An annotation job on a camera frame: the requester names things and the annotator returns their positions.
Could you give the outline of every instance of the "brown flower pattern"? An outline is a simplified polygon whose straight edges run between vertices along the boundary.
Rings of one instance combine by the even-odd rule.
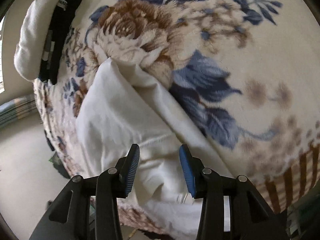
[[[292,103],[292,93],[283,82],[279,83],[279,86],[276,89],[276,96],[273,100],[279,104],[281,109],[290,108]]]
[[[246,151],[250,162],[247,167],[247,175],[250,180],[258,183],[263,179],[272,180],[281,175],[297,158],[302,151],[297,147],[301,144],[302,129],[297,126],[298,121],[295,115],[291,115],[284,121],[281,117],[274,119],[271,130],[276,135],[265,144],[255,144],[252,151]],[[247,138],[240,143],[241,149],[251,145]]]
[[[256,107],[262,106],[267,100],[266,86],[254,79],[247,82],[245,90],[248,100]]]
[[[87,85],[86,85],[84,79],[81,79],[80,80],[80,88],[76,92],[75,103],[73,104],[73,115],[74,115],[74,117],[78,117],[78,114],[80,112],[81,104],[82,104],[82,102],[84,100],[84,97],[86,96],[87,92],[88,92]]]

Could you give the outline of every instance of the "window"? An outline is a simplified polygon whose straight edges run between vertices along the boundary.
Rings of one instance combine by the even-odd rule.
[[[2,76],[2,57],[1,57],[1,51],[2,51],[2,25],[3,25],[4,17],[0,22],[0,93],[4,91],[4,85],[3,85],[3,76]]]

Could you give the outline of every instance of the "floral blanket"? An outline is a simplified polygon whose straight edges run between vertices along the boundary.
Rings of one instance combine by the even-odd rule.
[[[83,0],[57,84],[34,83],[37,107],[70,175],[89,176],[77,162],[81,103],[102,55],[137,63],[281,212],[320,177],[319,44],[303,0]]]

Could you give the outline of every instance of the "brown striped border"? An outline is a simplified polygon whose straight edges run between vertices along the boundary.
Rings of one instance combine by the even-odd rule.
[[[299,198],[304,196],[308,190],[312,189],[318,179],[319,179],[319,173],[320,173],[320,165],[319,165],[319,149],[320,144],[317,144],[313,146],[313,141],[309,143],[309,149],[303,153],[299,160],[295,162],[293,165],[299,166],[299,172],[300,172],[300,180],[293,181],[293,174],[292,174],[292,167],[293,165],[288,168],[285,173],[282,176],[274,178],[273,181],[265,181],[264,185],[256,185],[257,188],[260,188],[260,193],[265,197],[266,201],[270,205],[270,207],[273,209],[275,213],[280,213],[284,211],[286,208],[288,208],[291,204],[294,203],[294,201],[297,201]],[[300,189],[297,188],[296,183],[300,184]],[[293,199],[293,195],[296,195],[299,190],[299,198],[297,196],[295,199]]]

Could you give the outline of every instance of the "wall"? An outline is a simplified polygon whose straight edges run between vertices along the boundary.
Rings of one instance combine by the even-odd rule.
[[[13,65],[19,42],[20,28],[33,0],[15,0],[4,20],[2,42],[2,72],[5,91],[0,94],[0,105],[14,98],[32,93],[32,82],[24,80]]]

